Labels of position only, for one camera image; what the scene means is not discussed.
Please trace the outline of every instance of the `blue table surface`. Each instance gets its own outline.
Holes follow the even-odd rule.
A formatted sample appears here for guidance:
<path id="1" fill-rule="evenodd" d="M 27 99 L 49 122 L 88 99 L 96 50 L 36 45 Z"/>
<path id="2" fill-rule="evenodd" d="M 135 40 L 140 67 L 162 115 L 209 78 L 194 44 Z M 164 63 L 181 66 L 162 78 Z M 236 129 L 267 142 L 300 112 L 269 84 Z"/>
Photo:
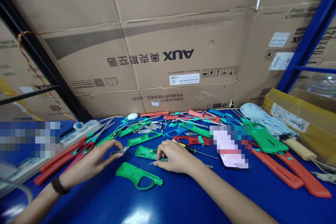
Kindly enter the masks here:
<path id="1" fill-rule="evenodd" d="M 121 119 L 114 119 L 115 125 L 102 134 L 102 138 L 111 134 Z M 133 137 L 135 135 L 131 134 L 118 140 L 125 146 L 128 139 Z M 163 140 L 165 139 L 159 137 L 142 145 L 157 148 Z M 43 223 L 230 223 L 220 208 L 191 177 L 149 165 L 151 160 L 135 156 L 137 147 L 131 147 L 123 157 L 114 161 L 100 174 L 72 188 L 56 203 Z M 217 156 L 216 151 L 208 146 L 192 145 L 192 147 L 197 151 Z M 312 162 L 303 161 L 295 153 L 290 152 L 309 171 L 319 172 Z M 335 198 L 317 198 L 305 187 L 297 190 L 290 188 L 254 155 L 249 159 L 252 164 L 252 171 L 249 173 L 225 169 L 220 160 L 202 154 L 197 153 L 196 157 L 205 164 L 213 165 L 215 173 L 263 208 L 279 223 L 335 223 Z M 163 179 L 163 185 L 155 185 L 147 191 L 137 190 L 132 181 L 115 175 L 123 162 L 131 163 L 160 177 Z M 55 176 L 60 175 L 64 169 L 65 167 Z M 44 187 L 34 185 L 33 180 L 36 176 L 24 184 L 31 189 L 34 197 Z M 333 196 L 336 195 L 334 184 L 321 180 L 320 182 Z M 9 221 L 4 217 L 5 212 L 8 213 L 11 209 L 26 204 L 26 195 L 19 189 L 2 198 L 0 200 L 2 221 L 4 223 Z"/>

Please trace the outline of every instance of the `screwdriver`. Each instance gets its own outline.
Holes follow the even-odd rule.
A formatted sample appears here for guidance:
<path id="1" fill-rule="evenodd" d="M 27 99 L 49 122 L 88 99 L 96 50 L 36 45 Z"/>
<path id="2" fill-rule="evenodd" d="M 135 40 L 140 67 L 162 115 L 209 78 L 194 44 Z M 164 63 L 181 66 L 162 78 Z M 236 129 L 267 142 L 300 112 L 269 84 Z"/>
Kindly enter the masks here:
<path id="1" fill-rule="evenodd" d="M 210 155 L 205 154 L 205 153 L 202 153 L 202 152 L 198 152 L 198 151 L 196 151 L 195 148 L 191 148 L 191 147 L 189 147 L 189 146 L 187 146 L 187 145 L 185 145 L 185 144 L 183 144 L 183 143 L 180 143 L 180 145 L 182 145 L 187 151 L 189 151 L 189 152 L 192 153 L 192 154 L 195 154 L 195 153 L 197 152 L 197 153 L 201 153 L 201 154 L 203 154 L 203 155 L 206 155 L 206 156 L 209 156 L 209 157 L 213 157 L 213 158 L 218 159 L 217 157 L 210 156 Z"/>

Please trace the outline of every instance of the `hand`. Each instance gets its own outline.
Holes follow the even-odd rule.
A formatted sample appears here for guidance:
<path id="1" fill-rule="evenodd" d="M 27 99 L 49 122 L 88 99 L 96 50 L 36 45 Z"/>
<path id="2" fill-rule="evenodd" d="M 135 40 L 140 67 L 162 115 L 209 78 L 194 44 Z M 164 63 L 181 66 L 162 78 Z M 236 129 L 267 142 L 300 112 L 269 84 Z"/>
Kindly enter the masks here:
<path id="1" fill-rule="evenodd" d="M 153 165 L 159 166 L 167 171 L 186 173 L 190 175 L 197 166 L 202 163 L 199 159 L 189 153 L 175 139 L 163 141 L 157 148 L 157 160 Z M 160 161 L 167 156 L 168 161 Z"/>
<path id="2" fill-rule="evenodd" d="M 70 189 L 92 178 L 104 170 L 104 168 L 114 160 L 123 156 L 122 153 L 116 153 L 102 162 L 103 156 L 112 146 L 117 146 L 119 149 L 124 148 L 123 145 L 115 139 L 106 141 L 102 145 L 95 147 L 82 160 L 60 176 L 59 180 L 63 188 L 66 190 Z"/>

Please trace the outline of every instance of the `black metal shelf post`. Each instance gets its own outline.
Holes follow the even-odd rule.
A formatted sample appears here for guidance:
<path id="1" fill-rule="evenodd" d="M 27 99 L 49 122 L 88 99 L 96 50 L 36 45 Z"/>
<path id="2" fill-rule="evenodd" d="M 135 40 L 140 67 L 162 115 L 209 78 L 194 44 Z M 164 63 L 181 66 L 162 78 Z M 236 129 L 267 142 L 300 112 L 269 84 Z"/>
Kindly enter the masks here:
<path id="1" fill-rule="evenodd" d="M 18 34 L 23 31 L 31 31 L 26 21 L 21 16 L 20 12 L 11 0 L 0 0 L 0 18 L 10 30 L 10 32 L 14 35 L 14 37 L 17 37 Z M 50 59 L 49 55 L 44 50 L 34 34 L 26 34 L 24 36 L 22 39 L 22 47 L 51 84 L 51 87 L 42 91 L 30 92 L 28 94 L 2 100 L 0 101 L 0 105 L 12 103 L 28 97 L 39 95 L 41 93 L 55 90 L 78 121 L 85 123 L 91 120 L 92 116 L 77 100 L 76 96 L 73 94 L 68 84 L 60 74 L 59 70 L 56 68 L 55 64 Z"/>

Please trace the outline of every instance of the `white power strip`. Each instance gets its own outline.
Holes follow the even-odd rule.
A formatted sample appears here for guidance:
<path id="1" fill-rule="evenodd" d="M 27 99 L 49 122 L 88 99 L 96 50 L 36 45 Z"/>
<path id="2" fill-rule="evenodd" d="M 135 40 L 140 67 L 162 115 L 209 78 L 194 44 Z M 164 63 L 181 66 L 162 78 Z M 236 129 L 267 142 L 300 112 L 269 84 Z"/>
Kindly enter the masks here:
<path id="1" fill-rule="evenodd" d="M 66 135 L 65 137 L 63 137 L 60 141 L 61 149 L 57 155 L 61 154 L 63 151 L 71 147 L 73 144 L 78 142 L 80 139 L 82 139 L 86 135 L 97 130 L 100 126 L 101 124 L 97 120 L 90 120 L 84 124 L 85 129 L 82 130 L 81 132 L 74 131 Z M 48 163 L 50 160 L 55 158 L 57 155 L 53 156 L 52 158 L 48 158 L 48 157 L 31 158 L 29 159 L 29 161 L 19 166 L 17 168 L 18 171 L 14 175 L 9 177 L 8 179 L 16 183 L 23 184 L 28 179 L 30 179 L 35 174 L 37 174 L 40 171 L 40 168 L 44 164 Z M 14 189 L 15 187 L 8 185 L 6 183 L 0 182 L 0 198 L 4 197 L 5 195 L 10 193 Z"/>

